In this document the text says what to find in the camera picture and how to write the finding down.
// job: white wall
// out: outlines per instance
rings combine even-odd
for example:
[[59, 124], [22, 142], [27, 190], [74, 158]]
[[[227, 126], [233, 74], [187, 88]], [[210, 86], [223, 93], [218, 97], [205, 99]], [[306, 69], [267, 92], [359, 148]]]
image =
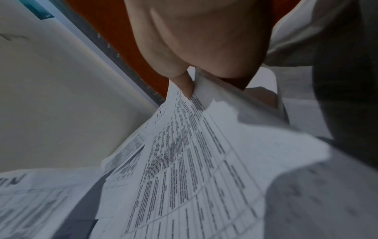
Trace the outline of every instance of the white wall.
[[1, 0], [0, 33], [0, 172], [99, 165], [154, 112], [56, 19]]

